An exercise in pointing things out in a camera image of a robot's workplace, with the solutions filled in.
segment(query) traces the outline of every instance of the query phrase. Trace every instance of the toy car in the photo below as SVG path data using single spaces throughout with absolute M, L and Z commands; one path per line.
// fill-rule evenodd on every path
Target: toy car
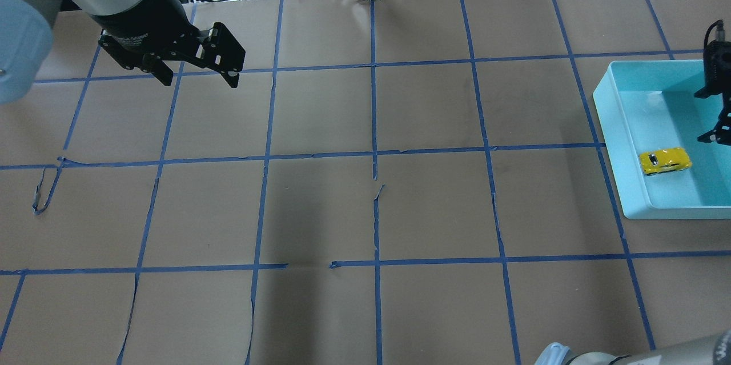
M 693 165 L 688 153 L 682 148 L 644 152 L 640 154 L 640 164 L 647 176 L 687 170 Z

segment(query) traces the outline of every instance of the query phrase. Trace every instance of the plastic bin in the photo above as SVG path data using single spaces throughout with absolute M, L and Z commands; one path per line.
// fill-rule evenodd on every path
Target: plastic bin
M 731 219 L 731 146 L 696 139 L 716 125 L 723 104 L 720 96 L 693 97 L 703 86 L 702 61 L 615 61 L 596 87 L 596 112 L 627 218 Z M 642 172 L 639 154 L 676 146 L 693 167 Z

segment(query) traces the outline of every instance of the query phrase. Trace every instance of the blue tape grid line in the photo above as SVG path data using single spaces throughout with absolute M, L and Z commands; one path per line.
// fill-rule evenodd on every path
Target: blue tape grid line
M 74 128 L 76 128 L 76 121 L 79 118 L 79 113 L 81 112 L 81 105 L 84 103 L 84 97 L 86 96 L 86 90 L 89 89 L 89 81 L 91 81 L 91 73 L 94 72 L 94 66 L 97 65 L 97 58 L 99 58 L 99 52 L 101 51 L 102 47 L 97 44 L 97 50 L 94 51 L 94 57 L 91 59 L 91 65 L 89 66 L 89 73 L 86 74 L 86 78 L 84 81 L 84 87 L 81 89 L 81 95 L 79 96 L 79 102 L 76 104 L 76 110 L 74 111 L 74 117 L 71 119 L 71 125 L 69 126 L 69 132 L 66 134 L 66 141 L 63 142 L 63 150 L 66 151 L 66 149 L 69 148 L 69 144 L 71 143 L 71 135 L 74 133 Z
M 645 3 L 647 3 L 647 7 L 650 8 L 650 14 L 652 14 L 652 19 L 655 21 L 655 26 L 657 27 L 658 34 L 660 34 L 660 39 L 662 39 L 662 44 L 665 46 L 665 52 L 668 53 L 669 58 L 676 59 L 676 56 L 673 55 L 673 51 L 670 50 L 670 44 L 668 43 L 668 39 L 665 37 L 665 32 L 663 32 L 662 26 L 660 26 L 660 19 L 658 19 L 655 8 L 652 6 L 652 1 L 645 0 Z
M 557 0 L 551 0 L 553 2 L 553 8 L 556 11 L 556 17 L 559 20 L 559 27 L 561 29 L 561 35 L 564 37 L 564 42 L 566 43 L 566 50 L 569 53 L 569 60 L 571 61 L 571 68 L 574 71 L 574 78 L 576 79 L 576 85 L 579 89 L 579 94 L 581 96 L 581 103 L 584 107 L 584 113 L 587 115 L 587 121 L 589 124 L 589 128 L 592 131 L 592 139 L 595 143 L 599 141 L 597 135 L 596 135 L 596 126 L 595 123 L 593 123 L 592 119 L 592 113 L 589 110 L 588 102 L 587 102 L 587 95 L 584 93 L 583 85 L 581 83 L 581 78 L 579 77 L 579 71 L 576 67 L 576 60 L 573 57 L 573 52 L 571 49 L 571 42 L 569 41 L 569 37 L 566 32 L 566 27 L 564 26 L 564 21 L 561 18 L 561 9 L 559 9 L 559 3 Z M 605 185 L 607 187 L 607 193 L 609 194 L 609 199 L 612 204 L 612 211 L 614 213 L 614 221 L 616 221 L 617 224 L 617 230 L 619 234 L 619 238 L 622 243 L 622 248 L 624 250 L 624 256 L 627 262 L 627 268 L 629 269 L 629 277 L 632 280 L 632 287 L 634 287 L 634 295 L 635 298 L 637 298 L 637 305 L 640 310 L 640 316 L 642 317 L 642 325 L 645 328 L 645 336 L 647 336 L 648 346 L 651 350 L 655 349 L 655 339 L 652 334 L 652 328 L 650 326 L 650 320 L 647 316 L 647 310 L 645 309 L 645 302 L 642 299 L 642 290 L 640 289 L 640 282 L 637 280 L 637 273 L 634 271 L 634 263 L 632 262 L 632 257 L 630 255 L 629 251 L 629 244 L 627 243 L 627 239 L 624 235 L 624 227 L 622 225 L 621 216 L 619 213 L 619 206 L 617 206 L 616 198 L 614 198 L 614 191 L 612 190 L 612 183 L 609 177 L 609 171 L 607 168 L 607 164 L 604 160 L 604 155 L 601 152 L 600 147 L 596 147 L 596 156 L 599 159 L 600 167 L 601 167 L 601 173 L 604 176 Z
M 373 179 L 378 179 L 378 129 L 376 123 L 376 3 L 371 0 L 371 134 L 373 138 Z M 383 318 L 381 316 L 381 235 L 379 198 L 384 185 L 373 198 L 373 289 L 376 312 L 376 365 L 383 365 Z
M 467 5 L 464 0 L 459 0 L 462 8 L 462 17 L 464 19 L 465 33 L 467 34 L 467 45 L 469 47 L 470 64 L 472 65 L 472 80 L 475 85 L 475 100 L 477 101 L 477 114 L 480 118 L 480 131 L 483 134 L 483 151 L 485 151 L 485 162 L 487 165 L 488 180 L 490 182 L 491 205 L 493 207 L 493 217 L 495 219 L 495 232 L 498 240 L 498 250 L 500 252 L 500 262 L 502 264 L 503 285 L 505 288 L 505 302 L 507 304 L 507 315 L 510 325 L 510 337 L 512 339 L 512 350 L 515 357 L 515 364 L 520 365 L 520 346 L 517 341 L 517 328 L 515 326 L 515 311 L 512 304 L 512 291 L 510 290 L 510 276 L 508 273 L 507 258 L 505 255 L 505 246 L 500 233 L 500 219 L 498 217 L 498 208 L 496 203 L 496 187 L 493 175 L 493 162 L 491 157 L 490 143 L 488 141 L 488 133 L 485 128 L 485 115 L 483 113 L 483 101 L 480 94 L 480 80 L 477 76 L 477 62 L 475 60 L 475 47 L 472 44 L 472 32 L 469 28 L 469 18 L 467 16 Z
M 18 286 L 15 287 L 15 294 L 13 294 L 13 302 L 10 303 L 10 309 L 5 318 L 5 325 L 2 327 L 2 334 L 0 334 L 0 352 L 2 352 L 2 346 L 5 344 L 5 337 L 7 331 L 10 328 L 10 321 L 13 320 L 13 313 L 15 313 L 15 307 L 18 305 L 18 298 L 21 297 L 21 290 L 23 290 L 23 283 L 26 281 L 26 276 L 21 274 L 21 278 L 18 279 Z
M 710 251 L 666 251 L 666 252 L 636 252 L 629 256 L 633 260 L 664 259 L 664 258 L 723 258 L 731 256 L 731 250 Z M 594 260 L 623 260 L 622 254 L 585 254 L 585 255 L 528 255 L 505 256 L 508 263 L 530 262 L 559 262 L 559 261 L 594 261 Z M 489 264 L 502 263 L 500 256 L 479 256 L 475 258 L 416 258 L 402 260 L 380 260 L 381 266 L 402 266 L 402 264 Z M 330 268 L 345 268 L 352 266 L 373 266 L 372 260 L 332 261 Z M 255 264 L 207 264 L 206 266 L 143 266 L 142 273 L 162 272 L 214 272 L 214 271 L 253 271 L 254 267 L 260 270 L 281 270 L 287 268 L 285 263 Z M 72 275 L 72 274 L 134 274 L 136 266 L 120 268 L 59 268 L 59 269 L 16 269 L 0 270 L 0 276 L 34 276 L 34 275 Z
M 490 146 L 491 151 L 516 151 L 527 149 L 576 149 L 576 148 L 594 148 L 605 147 L 605 143 L 569 143 L 569 144 L 537 144 L 537 145 L 516 145 L 516 146 Z M 377 155 L 412 155 L 412 154 L 453 154 L 457 152 L 482 152 L 485 148 L 482 146 L 469 146 L 460 148 L 433 148 L 433 149 L 407 149 L 399 151 L 395 149 L 377 151 Z M 308 158 L 338 158 L 338 157 L 371 157 L 372 151 L 352 151 L 352 152 L 321 152 L 316 154 L 285 154 L 270 155 L 269 160 L 279 161 L 282 159 L 308 159 Z M 263 161 L 266 155 L 254 155 L 250 157 L 211 157 L 211 158 L 180 158 L 180 159 L 162 159 L 156 161 L 136 161 L 136 162 L 76 162 L 72 159 L 63 158 L 62 164 L 64 168 L 96 168 L 96 167 L 148 167 L 172 165 L 172 164 L 198 164 L 200 162 L 240 162 L 240 161 Z M 34 164 L 34 165 L 0 165 L 2 170 L 41 170 L 43 168 L 57 167 L 55 164 Z
M 610 177 L 608 175 L 608 168 L 605 164 L 603 155 L 601 155 L 601 147 L 604 147 L 605 144 L 599 143 L 598 139 L 596 138 L 596 128 L 595 128 L 595 125 L 593 124 L 591 115 L 589 115 L 589 113 L 588 113 L 587 98 L 584 95 L 583 87 L 582 87 L 580 78 L 578 76 L 575 59 L 576 58 L 614 57 L 614 56 L 617 56 L 617 57 L 618 56 L 643 56 L 643 55 L 669 55 L 669 57 L 671 59 L 674 59 L 674 54 L 701 53 L 702 50 L 700 50 L 700 49 L 699 50 L 671 50 L 669 47 L 669 44 L 668 44 L 668 40 L 666 40 L 665 34 L 661 28 L 660 21 L 658 21 L 658 17 L 652 6 L 652 3 L 650 2 L 650 0 L 645 0 L 647 2 L 648 7 L 650 8 L 650 13 L 653 16 L 653 19 L 655 21 L 658 32 L 660 33 L 660 37 L 663 40 L 663 43 L 665 45 L 665 51 L 632 52 L 632 53 L 573 54 L 572 50 L 570 48 L 569 40 L 568 40 L 566 31 L 565 31 L 563 21 L 561 19 L 561 14 L 560 14 L 560 10 L 558 7 L 558 3 L 556 0 L 552 0 L 552 1 L 553 1 L 554 9 L 556 10 L 557 17 L 559 19 L 559 25 L 561 26 L 561 32 L 564 37 L 564 42 L 566 42 L 567 51 L 568 51 L 567 55 L 529 55 L 529 56 L 500 57 L 500 58 L 475 58 L 475 53 L 473 52 L 472 36 L 471 36 L 470 30 L 469 30 L 469 24 L 468 24 L 467 8 L 465 7 L 464 0 L 460 0 L 460 5 L 462 7 L 463 17 L 464 17 L 464 22 L 465 22 L 465 32 L 467 32 L 468 45 L 470 48 L 470 59 L 376 63 L 375 17 L 374 17 L 374 6 L 373 6 L 373 3 L 371 3 L 371 63 L 278 68 L 277 61 L 278 61 L 278 56 L 279 56 L 279 42 L 280 42 L 280 35 L 281 35 L 281 29 L 282 29 L 282 9 L 283 9 L 283 1 L 280 1 L 279 19 L 278 19 L 277 35 L 276 35 L 276 50 L 275 50 L 274 67 L 271 69 L 244 69 L 243 70 L 243 73 L 272 73 L 272 94 L 271 94 L 271 101 L 270 101 L 270 117 L 269 117 L 269 128 L 267 129 L 267 152 L 266 152 L 266 154 L 264 154 L 264 156 L 245 157 L 245 158 L 226 157 L 226 158 L 201 158 L 201 159 L 165 159 L 164 158 L 164 152 L 165 152 L 165 148 L 167 146 L 167 140 L 169 138 L 170 126 L 172 124 L 172 116 L 173 116 L 173 112 L 175 110 L 175 102 L 176 102 L 176 99 L 178 96 L 181 78 L 183 76 L 217 74 L 217 73 L 209 73 L 208 71 L 206 71 L 205 73 L 184 73 L 183 65 L 181 63 L 180 69 L 178 69 L 178 72 L 175 73 L 175 77 L 177 78 L 175 92 L 173 94 L 171 108 L 170 108 L 170 115 L 168 118 L 167 128 L 166 128 L 165 135 L 164 135 L 163 148 L 162 148 L 160 159 L 158 161 L 108 162 L 108 163 L 96 163 L 96 164 L 82 164 L 79 162 L 73 162 L 68 159 L 62 159 L 61 164 L 58 165 L 58 174 L 60 174 L 60 171 L 62 170 L 63 167 L 118 167 L 118 166 L 121 167 L 121 166 L 153 166 L 153 165 L 158 167 L 156 183 L 153 188 L 153 193 L 151 196 L 151 204 L 150 204 L 150 209 L 148 212 L 148 220 L 146 221 L 146 228 L 144 228 L 143 241 L 141 242 L 141 245 L 140 245 L 140 253 L 138 256 L 138 266 L 136 266 L 134 268 L 28 269 L 28 270 L 19 270 L 19 271 L 0 271 L 0 275 L 18 275 L 18 276 L 20 276 L 20 279 L 18 282 L 18 287 L 15 292 L 15 297 L 13 298 L 13 303 L 11 304 L 11 310 L 7 316 L 7 320 L 5 321 L 5 326 L 3 327 L 2 336 L 0 336 L 0 349 L 2 349 L 2 344 L 5 341 L 5 336 L 7 335 L 7 329 L 10 326 L 10 322 L 11 322 L 11 316 L 13 315 L 13 311 L 15 310 L 15 305 L 16 305 L 18 297 L 21 293 L 23 281 L 27 275 L 135 273 L 135 276 L 136 276 L 135 293 L 136 293 L 136 284 L 138 283 L 139 274 L 143 273 L 143 272 L 251 270 L 254 272 L 253 279 L 252 279 L 252 287 L 251 287 L 251 299 L 252 299 L 251 302 L 253 305 L 255 302 L 255 298 L 256 298 L 256 277 L 258 277 L 258 271 L 260 269 L 283 269 L 286 266 L 286 264 L 259 264 L 261 233 L 262 233 L 262 228 L 263 228 L 264 199 L 266 198 L 266 180 L 267 180 L 267 173 L 268 173 L 268 162 L 270 160 L 300 159 L 300 158 L 304 159 L 304 158 L 321 158 L 321 157 L 373 156 L 373 159 L 374 159 L 373 175 L 374 175 L 374 177 L 376 177 L 377 176 L 377 156 L 378 155 L 436 154 L 436 153 L 477 152 L 477 151 L 485 152 L 485 157 L 486 157 L 486 161 L 487 161 L 487 165 L 488 165 L 488 177 L 489 177 L 490 184 L 491 184 L 491 196 L 492 196 L 491 199 L 493 202 L 493 213 L 495 215 L 496 230 L 497 230 L 497 234 L 498 234 L 498 241 L 499 241 L 499 248 L 500 248 L 501 256 L 497 256 L 497 258 L 380 260 L 380 258 L 379 258 L 379 238 L 378 238 L 378 198 L 376 197 L 374 199 L 374 204 L 373 204 L 373 206 L 374 206 L 374 210 L 373 210 L 374 211 L 374 241 L 375 241 L 375 245 L 376 245 L 376 254 L 374 255 L 374 261 L 335 261 L 331 265 L 331 268 L 347 267 L 347 266 L 375 266 L 377 268 L 376 269 L 376 332 L 377 332 L 376 344 L 377 344 L 377 350 L 379 352 L 379 354 L 378 354 L 379 363 L 382 363 L 382 343 L 381 343 L 381 338 L 380 338 L 381 315 L 380 315 L 380 292 L 379 292 L 379 290 L 380 290 L 379 289 L 379 286 L 380 286 L 380 281 L 379 281 L 380 269 L 379 269 L 379 267 L 380 266 L 395 266 L 396 264 L 460 264 L 460 263 L 501 263 L 501 264 L 503 264 L 504 282 L 505 282 L 505 287 L 506 287 L 506 297 L 507 297 L 508 310 L 509 310 L 509 315 L 510 315 L 510 325 L 511 325 L 511 334 L 512 334 L 512 338 L 513 338 L 514 354 L 516 357 L 516 363 L 520 363 L 520 353 L 519 353 L 519 347 L 517 346 L 517 333 L 515 331 L 515 319 L 513 316 L 512 298 L 510 297 L 510 290 L 509 290 L 509 276 L 508 276 L 508 271 L 507 271 L 507 263 L 551 262 L 551 261 L 569 261 L 569 260 L 621 260 L 621 259 L 626 259 L 627 263 L 628 263 L 628 268 L 629 268 L 629 271 L 630 271 L 630 274 L 632 277 L 632 282 L 633 282 L 633 286 L 635 289 L 635 293 L 637 295 L 637 300 L 640 305 L 642 321 L 645 326 L 645 331 L 648 334 L 648 343 L 650 344 L 650 347 L 654 348 L 654 342 L 653 342 L 653 338 L 652 338 L 652 334 L 651 334 L 651 330 L 650 330 L 650 325 L 649 325 L 649 321 L 647 319 L 644 304 L 642 302 L 640 286 L 637 282 L 636 274 L 634 273 L 634 266 L 632 263 L 632 259 L 692 258 L 693 256 L 731 256 L 731 250 L 650 252 L 650 253 L 634 253 L 634 254 L 629 251 L 629 246 L 627 245 L 626 239 L 624 238 L 624 228 L 621 225 L 621 218 L 619 217 L 619 211 L 618 211 L 618 205 L 616 202 L 616 198 L 614 198 L 613 191 L 611 190 L 611 183 L 610 183 Z M 73 135 L 73 130 L 74 130 L 76 122 L 78 120 L 78 115 L 81 112 L 83 100 L 86 95 L 86 91 L 88 90 L 89 83 L 91 81 L 112 81 L 113 79 L 153 78 L 149 74 L 92 78 L 91 75 L 94 71 L 94 66 L 97 62 L 99 52 L 100 52 L 100 47 L 97 46 L 97 49 L 94 53 L 94 57 L 91 61 L 91 66 L 89 68 L 89 72 L 85 78 L 44 79 L 43 81 L 36 81 L 36 83 L 84 82 L 81 96 L 79 98 L 79 102 L 76 107 L 73 120 L 71 120 L 70 129 L 66 136 L 65 145 L 63 146 L 63 149 L 67 149 L 68 145 L 70 144 L 71 136 Z M 482 111 L 482 106 L 481 106 L 482 102 L 480 99 L 481 97 L 480 97 L 480 92 L 479 92 L 479 81 L 477 78 L 476 63 L 477 62 L 491 62 L 491 61 L 526 61 L 526 60 L 561 59 L 561 58 L 568 58 L 571 61 L 572 69 L 574 71 L 577 85 L 579 86 L 580 95 L 582 97 L 582 103 L 585 108 L 585 111 L 587 111 L 588 123 L 590 125 L 590 128 L 592 129 L 593 143 L 547 144 L 547 145 L 533 145 L 533 146 L 489 146 L 487 133 L 486 133 L 486 129 L 485 129 L 484 118 L 483 118 L 483 111 Z M 478 110 L 479 110 L 479 115 L 480 115 L 481 131 L 483 132 L 484 146 L 483 147 L 456 148 L 456 149 L 417 149 L 417 150 L 409 150 L 409 151 L 378 151 L 377 144 L 376 144 L 376 77 L 375 77 L 376 68 L 379 66 L 418 66 L 418 65 L 437 65 L 437 64 L 449 64 L 449 63 L 470 63 L 470 64 L 472 64 L 473 81 L 475 81 L 475 93 L 476 93 Z M 372 82 L 371 82 L 371 103 L 372 103 L 372 115 L 373 115 L 372 116 L 373 117 L 373 150 L 372 151 L 321 153 L 321 154 L 297 154 L 297 155 L 279 155 L 279 156 L 271 156 L 269 154 L 270 147 L 271 147 L 272 116 L 274 116 L 274 99 L 275 99 L 274 97 L 275 97 L 277 71 L 306 71 L 306 70 L 351 69 L 351 68 L 368 68 L 368 67 L 371 68 L 371 79 L 372 79 Z M 551 256 L 551 255 L 548 255 L 548 256 L 506 256 L 506 255 L 504 255 L 504 246 L 503 246 L 503 243 L 501 240 L 501 235 L 499 232 L 499 219 L 498 219 L 498 214 L 496 212 L 496 203 L 495 203 L 495 191 L 496 190 L 495 190 L 495 185 L 494 185 L 494 178 L 492 175 L 491 157 L 490 157 L 489 151 L 519 150 L 519 149 L 573 149 L 573 148 L 595 148 L 597 150 L 597 154 L 599 155 L 599 160 L 600 160 L 600 164 L 601 164 L 601 169 L 603 170 L 603 176 L 605 177 L 605 183 L 608 186 L 610 201 L 611 201 L 613 211 L 614 211 L 614 217 L 616 218 L 618 230 L 621 235 L 621 241 L 623 244 L 624 253 L 623 254 L 607 254 L 607 255 L 554 255 L 554 256 Z M 249 160 L 263 160 L 264 161 L 263 188 L 262 188 L 262 196 L 261 196 L 260 206 L 259 206 L 258 240 L 256 240 L 256 257 L 255 257 L 254 264 L 232 264 L 232 266 L 183 266 L 183 267 L 142 267 L 141 266 L 141 262 L 144 257 L 144 247 L 146 246 L 146 238 L 148 235 L 151 215 L 152 215 L 153 208 L 154 208 L 154 199 L 155 199 L 157 188 L 158 188 L 158 180 L 162 174 L 162 167 L 164 165 L 196 163 L 196 162 L 227 162 L 227 161 L 249 161 Z M 5 166 L 0 166 L 0 170 L 42 169 L 45 167 L 56 167 L 56 165 L 5 165 Z M 57 181 L 58 181 L 58 175 L 57 175 L 57 178 L 55 179 L 53 186 L 51 188 L 51 191 L 49 193 L 49 198 L 48 198 L 49 200 L 53 194 L 55 185 L 57 185 Z
M 262 233 L 264 230 L 264 207 L 266 206 L 267 197 L 267 181 L 269 180 L 269 161 L 272 145 L 272 125 L 274 125 L 274 102 L 276 102 L 276 81 L 277 71 L 279 71 L 279 45 L 282 40 L 282 14 L 284 13 L 284 0 L 279 0 L 279 13 L 277 16 L 276 24 L 276 40 L 274 43 L 274 68 L 272 69 L 272 91 L 269 97 L 269 123 L 267 125 L 267 144 L 266 152 L 264 152 L 264 174 L 262 177 L 262 191 L 259 198 L 259 221 L 256 224 L 256 247 L 254 249 L 254 271 L 251 275 L 251 315 L 254 315 L 256 311 L 256 288 L 258 287 L 259 281 L 259 261 L 261 261 L 262 251 Z M 252 318 L 252 326 L 255 328 L 256 324 Z M 245 365 L 251 363 L 251 345 L 254 341 L 254 329 L 251 331 L 251 343 L 248 345 L 248 352 L 246 353 Z
M 628 53 L 584 53 L 574 54 L 574 58 L 602 58 L 602 57 L 623 57 L 623 56 L 647 56 L 647 55 L 674 55 L 674 54 L 694 54 L 702 53 L 703 50 L 665 50 L 665 51 L 637 51 Z M 522 55 L 514 57 L 495 57 L 495 58 L 474 58 L 475 62 L 498 62 L 498 61 L 534 61 L 543 59 L 568 59 L 569 55 Z M 326 69 L 353 69 L 353 68 L 373 68 L 384 66 L 418 66 L 418 65 L 443 65 L 449 63 L 470 63 L 472 59 L 446 59 L 431 61 L 404 61 L 404 62 L 371 62 L 371 63 L 351 63 L 343 65 L 321 65 L 321 66 L 290 66 L 277 68 L 277 71 L 320 71 Z M 242 74 L 251 73 L 271 73 L 272 68 L 242 69 Z M 174 78 L 178 76 L 198 77 L 201 75 L 219 75 L 214 71 L 195 71 L 194 73 L 175 73 Z M 112 77 L 93 77 L 93 78 L 62 78 L 62 79 L 39 79 L 36 84 L 53 84 L 62 82 L 95 82 L 95 81 L 119 81 L 120 79 L 146 79 L 154 78 L 151 74 L 139 75 L 117 75 Z

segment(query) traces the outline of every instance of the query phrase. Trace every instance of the grid square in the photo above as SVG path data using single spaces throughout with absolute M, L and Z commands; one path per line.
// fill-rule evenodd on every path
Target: grid square
M 514 363 L 500 264 L 381 267 L 383 363 Z
M 272 76 L 242 74 L 231 89 L 217 75 L 181 79 L 165 158 L 264 155 Z
M 259 271 L 251 363 L 376 363 L 373 268 Z
M 197 7 L 195 26 L 198 29 L 210 29 L 214 22 L 223 22 L 246 50 L 244 69 L 269 69 L 274 66 L 279 1 L 199 3 Z M 187 73 L 205 71 L 190 63 L 185 64 L 183 69 Z
M 729 328 L 729 256 L 634 260 L 634 269 L 658 347 Z
M 250 297 L 251 271 L 142 274 L 124 364 L 241 365 Z
M 632 252 L 731 250 L 727 219 L 627 219 L 621 212 L 612 165 L 606 149 L 601 150 L 607 165 L 614 198 L 620 210 L 624 235 Z
M 731 21 L 731 0 L 650 0 L 673 50 L 703 48 L 703 34 L 713 21 Z
M 0 323 L 5 326 L 5 318 L 10 311 L 10 305 L 15 296 L 15 289 L 18 287 L 20 276 L 0 276 Z
M 622 253 L 595 149 L 492 152 L 509 256 Z
M 156 161 L 172 93 L 154 78 L 90 82 L 65 156 L 78 162 Z
M 262 263 L 373 259 L 372 159 L 275 160 L 269 164 Z
M 0 164 L 52 164 L 62 152 L 83 82 L 34 84 L 18 101 L 0 105 Z
M 368 1 L 284 0 L 279 66 L 370 63 L 368 7 Z
M 36 79 L 86 78 L 97 50 L 100 27 L 84 11 L 59 12 L 53 46 Z
M 478 63 L 477 75 L 492 146 L 592 141 L 567 58 Z
M 464 2 L 476 58 L 566 55 L 551 0 Z
M 371 151 L 371 69 L 277 76 L 272 154 Z
M 185 9 L 186 16 L 188 16 L 188 19 L 190 19 L 191 13 L 193 11 L 193 4 L 184 3 L 183 9 Z M 178 73 L 178 69 L 180 68 L 180 62 L 165 61 L 165 63 L 170 69 L 172 69 L 173 73 Z M 126 77 L 130 75 L 145 75 L 145 73 L 143 73 L 139 68 L 124 69 L 107 53 L 107 51 L 104 50 L 104 48 L 99 51 L 97 63 L 94 64 L 94 71 L 92 71 L 91 73 L 92 78 Z
M 134 274 L 27 276 L 0 363 L 115 363 L 133 289 Z
M 67 168 L 34 216 L 41 170 L 0 172 L 0 269 L 136 266 L 156 167 Z M 41 204 L 55 172 L 47 170 Z
M 555 341 L 576 354 L 649 349 L 624 260 L 511 263 L 509 271 L 523 363 Z
M 378 62 L 469 58 L 459 0 L 381 0 L 375 7 Z
M 483 146 L 468 63 L 376 69 L 378 149 Z
M 593 100 L 593 93 L 596 86 L 607 73 L 609 64 L 612 61 L 660 61 L 668 59 L 667 55 L 642 55 L 642 56 L 613 56 L 597 58 L 576 58 L 576 69 L 579 71 L 581 85 L 584 95 L 587 97 L 589 112 L 592 113 L 592 121 L 596 129 L 596 138 L 599 142 L 604 141 L 604 134 L 601 132 L 599 116 L 596 115 L 596 104 Z
M 556 0 L 574 54 L 663 51 L 645 0 Z
M 484 152 L 379 157 L 381 259 L 499 256 Z
M 254 263 L 262 175 L 261 161 L 165 165 L 144 265 Z

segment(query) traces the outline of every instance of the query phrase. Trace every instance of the table surface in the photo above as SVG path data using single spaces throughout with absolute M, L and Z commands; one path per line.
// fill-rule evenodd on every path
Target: table surface
M 624 218 L 592 101 L 610 61 L 698 58 L 731 0 L 186 9 L 245 46 L 237 89 L 121 69 L 66 12 L 0 106 L 1 365 L 519 364 L 731 325 L 731 224 Z

